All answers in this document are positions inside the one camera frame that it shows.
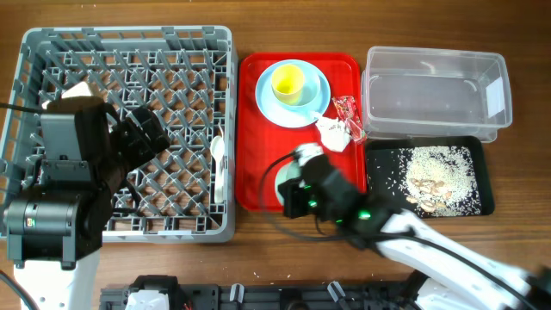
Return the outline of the red plastic tray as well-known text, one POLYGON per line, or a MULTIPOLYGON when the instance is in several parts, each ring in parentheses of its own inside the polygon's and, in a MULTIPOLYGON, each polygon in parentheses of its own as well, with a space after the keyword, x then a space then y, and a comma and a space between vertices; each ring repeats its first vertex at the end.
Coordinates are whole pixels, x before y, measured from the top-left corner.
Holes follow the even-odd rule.
MULTIPOLYGON (((362 112, 360 96, 360 68, 345 53, 253 53, 242 61, 238 79, 235 196, 246 210, 259 212, 258 185, 263 172, 279 157, 303 143, 317 142, 320 134, 315 125, 299 128, 280 127, 266 119, 257 106, 255 87, 260 75, 276 62, 298 59, 318 67, 328 79, 331 97, 353 96, 358 113, 362 112)), ((323 113, 337 118, 331 102, 323 113)), ((343 152, 332 152, 324 146, 324 153, 344 176, 362 191, 366 190, 366 169, 363 146, 351 141, 343 152)), ((282 211, 274 190, 277 170, 274 168, 265 180, 263 201, 271 212, 282 211)))

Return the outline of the grey dishwasher rack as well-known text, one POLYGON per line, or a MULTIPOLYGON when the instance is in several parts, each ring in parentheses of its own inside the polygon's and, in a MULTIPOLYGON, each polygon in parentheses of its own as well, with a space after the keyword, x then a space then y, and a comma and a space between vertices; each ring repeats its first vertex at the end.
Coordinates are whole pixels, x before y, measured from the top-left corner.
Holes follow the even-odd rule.
POLYGON ((235 231, 238 55, 223 26, 32 28, 23 38, 1 138, 1 204, 27 186, 45 149, 35 110, 79 82, 117 119, 144 107, 170 147, 113 196, 107 242, 223 243, 235 231), (223 202, 214 203, 215 136, 225 143, 223 202))

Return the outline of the red snack wrapper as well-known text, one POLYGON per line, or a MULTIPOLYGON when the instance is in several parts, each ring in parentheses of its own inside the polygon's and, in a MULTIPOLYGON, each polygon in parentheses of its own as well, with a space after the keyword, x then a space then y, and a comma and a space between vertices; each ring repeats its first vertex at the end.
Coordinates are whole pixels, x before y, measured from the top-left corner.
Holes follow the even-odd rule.
POLYGON ((351 138, 357 145, 363 144, 367 134, 363 130, 362 121, 353 96, 334 96, 331 99, 337 110, 338 118, 349 129, 351 138))

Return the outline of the white plastic spoon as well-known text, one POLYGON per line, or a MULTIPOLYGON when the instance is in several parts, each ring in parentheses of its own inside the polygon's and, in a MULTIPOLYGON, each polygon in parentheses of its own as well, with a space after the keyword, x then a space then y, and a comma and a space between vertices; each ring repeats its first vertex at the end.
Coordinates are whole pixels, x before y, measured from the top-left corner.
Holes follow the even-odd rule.
POLYGON ((221 136, 213 137, 210 144, 211 156, 214 159, 214 203, 223 202, 223 159, 225 156, 225 143, 221 136))

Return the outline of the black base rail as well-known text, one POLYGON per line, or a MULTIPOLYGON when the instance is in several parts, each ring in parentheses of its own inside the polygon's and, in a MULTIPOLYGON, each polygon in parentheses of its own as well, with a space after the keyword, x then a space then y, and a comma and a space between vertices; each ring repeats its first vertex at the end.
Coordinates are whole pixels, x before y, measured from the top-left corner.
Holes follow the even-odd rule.
POLYGON ((138 276, 124 288, 104 288, 102 310, 124 309, 418 309, 409 282, 319 286, 180 284, 175 276, 138 276))

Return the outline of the light blue plate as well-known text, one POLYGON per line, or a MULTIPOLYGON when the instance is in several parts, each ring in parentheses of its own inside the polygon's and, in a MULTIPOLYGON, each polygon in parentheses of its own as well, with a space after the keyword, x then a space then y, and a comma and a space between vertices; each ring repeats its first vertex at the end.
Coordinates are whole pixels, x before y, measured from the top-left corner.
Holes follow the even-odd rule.
POLYGON ((257 80, 255 87, 255 99, 257 106, 263 116, 272 123, 287 128, 306 127, 317 120, 318 115, 322 115, 329 106, 331 99, 331 87, 324 73, 315 65, 298 59, 287 59, 279 61, 269 66, 257 80), (319 95, 309 105, 298 109, 287 109, 283 107, 272 91, 271 76, 273 71, 279 65, 293 64, 301 68, 316 68, 321 78, 321 91, 319 95))

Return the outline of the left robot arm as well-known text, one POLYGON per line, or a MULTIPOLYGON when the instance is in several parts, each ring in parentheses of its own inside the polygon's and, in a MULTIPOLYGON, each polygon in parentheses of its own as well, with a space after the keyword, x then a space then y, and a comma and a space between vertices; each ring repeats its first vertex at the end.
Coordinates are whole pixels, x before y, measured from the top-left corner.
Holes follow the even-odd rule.
POLYGON ((170 139, 144 107, 110 125, 115 107, 86 82, 36 113, 45 153, 4 211, 14 275, 1 279, 23 309, 87 309, 103 228, 116 211, 111 200, 131 186, 128 173, 167 149, 170 139))

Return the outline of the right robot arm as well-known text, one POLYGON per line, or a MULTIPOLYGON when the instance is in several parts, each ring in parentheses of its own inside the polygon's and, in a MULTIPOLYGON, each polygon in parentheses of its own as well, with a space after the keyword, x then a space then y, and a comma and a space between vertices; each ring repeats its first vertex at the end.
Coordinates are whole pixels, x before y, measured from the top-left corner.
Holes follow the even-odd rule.
POLYGON ((337 228, 332 241, 407 265, 424 275, 415 294, 422 309, 548 309, 550 271, 533 276, 484 257, 427 226, 415 213, 382 195, 361 192, 316 143, 288 157, 300 174, 281 185, 288 218, 314 215, 337 228))

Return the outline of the yellow plastic cup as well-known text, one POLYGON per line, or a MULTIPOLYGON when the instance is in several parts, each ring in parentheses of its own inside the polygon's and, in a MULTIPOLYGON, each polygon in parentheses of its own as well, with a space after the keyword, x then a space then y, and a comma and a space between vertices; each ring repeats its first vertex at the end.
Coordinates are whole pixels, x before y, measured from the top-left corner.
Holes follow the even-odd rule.
POLYGON ((297 65, 285 64, 275 68, 271 86, 275 97, 286 105, 296 105, 302 95, 305 74, 297 65))

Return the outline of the light blue bowl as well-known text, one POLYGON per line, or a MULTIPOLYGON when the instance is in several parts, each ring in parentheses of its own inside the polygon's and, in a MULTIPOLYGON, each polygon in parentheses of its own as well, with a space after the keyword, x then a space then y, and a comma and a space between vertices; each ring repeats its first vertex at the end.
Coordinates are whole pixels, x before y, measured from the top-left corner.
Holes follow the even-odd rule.
POLYGON ((293 104, 283 103, 283 107, 286 109, 298 109, 309 105, 319 95, 321 91, 321 78, 320 72, 314 68, 305 67, 302 68, 302 72, 305 76, 305 83, 303 84, 300 98, 293 104))

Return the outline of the black tray bin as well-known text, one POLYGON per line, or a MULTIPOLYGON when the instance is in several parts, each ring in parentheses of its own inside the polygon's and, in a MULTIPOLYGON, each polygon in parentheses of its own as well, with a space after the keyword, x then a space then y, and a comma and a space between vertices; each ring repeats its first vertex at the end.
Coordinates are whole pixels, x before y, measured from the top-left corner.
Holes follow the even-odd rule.
POLYGON ((421 218, 495 210, 480 140, 452 136, 376 140, 366 146, 368 191, 421 218))

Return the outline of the green bowl with rice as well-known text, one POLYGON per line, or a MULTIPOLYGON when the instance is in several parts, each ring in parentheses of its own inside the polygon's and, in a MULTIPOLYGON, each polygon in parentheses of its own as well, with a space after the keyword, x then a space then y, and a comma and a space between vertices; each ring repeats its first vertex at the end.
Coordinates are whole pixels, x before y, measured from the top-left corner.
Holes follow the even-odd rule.
POLYGON ((279 193, 278 186, 291 179, 298 179, 299 183, 303 183, 300 178, 300 166, 294 161, 283 165, 283 167, 276 173, 275 176, 274 190, 276 194, 276 199, 281 206, 283 206, 284 204, 284 198, 279 193))

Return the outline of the spilled rice and shells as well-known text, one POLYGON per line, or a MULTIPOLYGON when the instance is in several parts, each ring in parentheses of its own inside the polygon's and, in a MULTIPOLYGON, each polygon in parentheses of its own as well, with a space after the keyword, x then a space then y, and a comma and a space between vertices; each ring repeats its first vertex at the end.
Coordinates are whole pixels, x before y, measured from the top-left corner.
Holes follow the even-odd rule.
POLYGON ((371 151, 369 191, 421 218, 480 215, 474 162, 465 146, 420 146, 371 151))

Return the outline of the clear plastic bin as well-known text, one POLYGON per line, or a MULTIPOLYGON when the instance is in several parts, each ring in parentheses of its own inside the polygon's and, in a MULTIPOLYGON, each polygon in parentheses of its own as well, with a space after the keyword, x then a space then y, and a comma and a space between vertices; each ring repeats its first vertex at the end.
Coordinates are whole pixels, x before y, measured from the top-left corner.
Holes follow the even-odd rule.
POLYGON ((373 140, 469 135, 493 142, 513 121, 505 58, 373 46, 362 74, 362 121, 373 140))

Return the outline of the crumpled white tissue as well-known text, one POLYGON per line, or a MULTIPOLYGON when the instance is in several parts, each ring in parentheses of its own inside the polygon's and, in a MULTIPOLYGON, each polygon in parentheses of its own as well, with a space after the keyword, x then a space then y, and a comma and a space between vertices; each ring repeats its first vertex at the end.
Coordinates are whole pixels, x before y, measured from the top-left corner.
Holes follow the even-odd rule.
POLYGON ((350 143, 349 130, 338 118, 331 119, 318 115, 315 126, 320 133, 321 143, 332 152, 343 152, 350 143))

